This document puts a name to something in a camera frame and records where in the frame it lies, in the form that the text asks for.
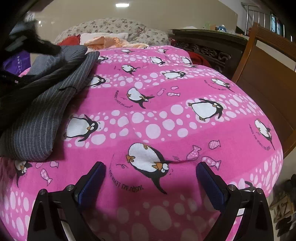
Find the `grey pinstriped suit jacket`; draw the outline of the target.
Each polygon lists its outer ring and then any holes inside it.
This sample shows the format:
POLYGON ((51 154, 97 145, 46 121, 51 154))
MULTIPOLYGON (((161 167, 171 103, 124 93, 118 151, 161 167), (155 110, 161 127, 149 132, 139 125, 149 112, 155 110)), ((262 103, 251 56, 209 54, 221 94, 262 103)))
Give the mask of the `grey pinstriped suit jacket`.
POLYGON ((64 111, 91 80, 98 51, 62 46, 56 56, 40 55, 29 72, 1 78, 1 156, 44 161, 52 153, 64 111))

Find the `purple fabric bag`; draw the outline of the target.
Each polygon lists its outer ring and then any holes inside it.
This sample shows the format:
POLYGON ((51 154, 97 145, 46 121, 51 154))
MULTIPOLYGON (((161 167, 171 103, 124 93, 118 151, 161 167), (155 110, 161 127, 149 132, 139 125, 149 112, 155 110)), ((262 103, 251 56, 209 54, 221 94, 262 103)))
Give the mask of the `purple fabric bag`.
POLYGON ((22 51, 4 61, 3 69, 11 74, 20 75, 23 71, 30 68, 31 57, 27 51, 22 51))

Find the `red pillow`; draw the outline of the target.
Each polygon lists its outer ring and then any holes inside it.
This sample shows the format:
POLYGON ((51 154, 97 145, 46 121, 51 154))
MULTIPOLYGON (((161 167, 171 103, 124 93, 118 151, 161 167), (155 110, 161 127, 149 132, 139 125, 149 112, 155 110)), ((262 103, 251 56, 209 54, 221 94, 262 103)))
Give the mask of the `red pillow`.
POLYGON ((62 40, 61 42, 57 43, 59 46, 74 46, 80 45, 80 35, 77 36, 69 36, 62 40))

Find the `orange cloth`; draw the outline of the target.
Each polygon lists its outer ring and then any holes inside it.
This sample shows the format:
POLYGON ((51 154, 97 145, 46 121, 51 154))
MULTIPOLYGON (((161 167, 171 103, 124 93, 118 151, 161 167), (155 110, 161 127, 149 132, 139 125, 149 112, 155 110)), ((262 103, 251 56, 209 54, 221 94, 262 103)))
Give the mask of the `orange cloth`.
POLYGON ((84 45, 91 50, 102 50, 109 48, 146 48, 145 43, 130 43, 118 37, 100 36, 87 40, 84 45))

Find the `grey floral quilt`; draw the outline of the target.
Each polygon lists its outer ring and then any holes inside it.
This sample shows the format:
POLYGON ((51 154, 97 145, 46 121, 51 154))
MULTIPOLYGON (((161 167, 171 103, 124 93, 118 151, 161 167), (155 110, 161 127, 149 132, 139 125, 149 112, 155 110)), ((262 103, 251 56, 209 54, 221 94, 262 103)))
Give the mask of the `grey floral quilt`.
POLYGON ((127 33, 126 40, 130 43, 145 43, 150 46, 170 45, 166 32, 149 28, 136 20, 122 18, 103 18, 80 23, 64 30, 54 42, 60 43, 70 36, 93 33, 127 33))

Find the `pink penguin bed cover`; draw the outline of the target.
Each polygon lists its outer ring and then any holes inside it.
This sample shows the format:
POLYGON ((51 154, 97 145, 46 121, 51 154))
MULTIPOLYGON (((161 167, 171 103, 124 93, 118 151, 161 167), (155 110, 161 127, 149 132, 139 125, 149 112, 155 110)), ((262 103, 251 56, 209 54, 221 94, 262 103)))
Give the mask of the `pink penguin bed cover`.
POLYGON ((203 240, 219 213, 197 180, 200 162, 227 184, 269 195, 282 146, 240 87, 172 46, 99 53, 50 156, 1 156, 2 235, 27 240, 38 192, 63 190, 96 162, 106 175, 84 217, 101 240, 203 240))

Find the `brown wooden footboard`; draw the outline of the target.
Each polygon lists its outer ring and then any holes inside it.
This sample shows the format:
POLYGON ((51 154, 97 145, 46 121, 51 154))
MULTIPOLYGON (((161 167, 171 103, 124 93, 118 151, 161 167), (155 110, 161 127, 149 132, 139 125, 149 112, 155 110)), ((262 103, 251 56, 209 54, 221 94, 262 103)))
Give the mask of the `brown wooden footboard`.
POLYGON ((271 121, 286 157, 295 148, 295 72, 257 47, 260 41, 295 60, 295 43, 254 23, 232 81, 271 121))

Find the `dark carved wooden cabinet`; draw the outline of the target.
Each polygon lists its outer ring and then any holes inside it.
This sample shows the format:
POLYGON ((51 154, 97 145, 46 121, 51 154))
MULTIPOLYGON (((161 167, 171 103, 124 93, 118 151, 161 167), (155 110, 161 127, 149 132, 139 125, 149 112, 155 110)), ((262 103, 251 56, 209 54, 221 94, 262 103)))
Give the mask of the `dark carved wooden cabinet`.
POLYGON ((215 30, 172 29, 173 45, 205 58, 211 67, 232 79, 247 46, 247 39, 215 30))

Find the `metal stair railing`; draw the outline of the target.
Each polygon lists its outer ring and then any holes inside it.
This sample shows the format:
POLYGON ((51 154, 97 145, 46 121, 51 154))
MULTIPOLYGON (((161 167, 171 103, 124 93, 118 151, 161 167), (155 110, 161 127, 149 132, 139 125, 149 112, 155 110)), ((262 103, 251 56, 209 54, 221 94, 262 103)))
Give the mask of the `metal stair railing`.
POLYGON ((258 23, 263 28, 269 29, 282 37, 286 36, 284 23, 272 12, 261 10, 257 5, 242 2, 241 6, 246 11, 244 35, 248 36, 254 23, 258 23))

